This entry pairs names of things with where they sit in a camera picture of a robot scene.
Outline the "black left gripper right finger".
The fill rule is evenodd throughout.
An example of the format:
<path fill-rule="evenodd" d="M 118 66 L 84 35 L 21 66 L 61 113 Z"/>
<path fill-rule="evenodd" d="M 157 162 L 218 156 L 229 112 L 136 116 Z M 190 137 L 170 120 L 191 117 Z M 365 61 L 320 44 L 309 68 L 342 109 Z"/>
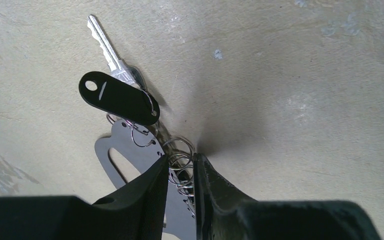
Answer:
<path fill-rule="evenodd" d="M 378 240 L 369 215 L 347 200 L 259 201 L 242 192 L 201 153 L 193 156 L 199 240 Z"/>

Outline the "grey key holder plate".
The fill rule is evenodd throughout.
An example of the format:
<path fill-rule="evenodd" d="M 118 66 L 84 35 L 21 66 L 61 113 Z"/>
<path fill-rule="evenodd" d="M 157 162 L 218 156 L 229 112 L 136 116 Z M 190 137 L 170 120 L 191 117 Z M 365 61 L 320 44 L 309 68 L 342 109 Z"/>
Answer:
<path fill-rule="evenodd" d="M 143 174 L 162 155 L 169 160 L 169 176 L 164 231 L 181 240 L 196 239 L 192 154 L 194 148 L 181 138 L 159 143 L 157 133 L 127 120 L 106 115 L 112 124 L 111 135 L 94 144 L 96 156 L 113 185 L 119 189 L 128 180 L 117 167 L 110 152 L 121 154 Z"/>

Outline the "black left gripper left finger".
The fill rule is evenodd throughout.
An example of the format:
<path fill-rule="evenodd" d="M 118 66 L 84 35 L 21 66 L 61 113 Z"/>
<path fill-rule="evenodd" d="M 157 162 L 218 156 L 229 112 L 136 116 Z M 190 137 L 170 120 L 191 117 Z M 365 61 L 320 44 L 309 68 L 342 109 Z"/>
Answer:
<path fill-rule="evenodd" d="M 159 240 L 168 158 L 89 204 L 77 196 L 0 197 L 0 240 Z"/>

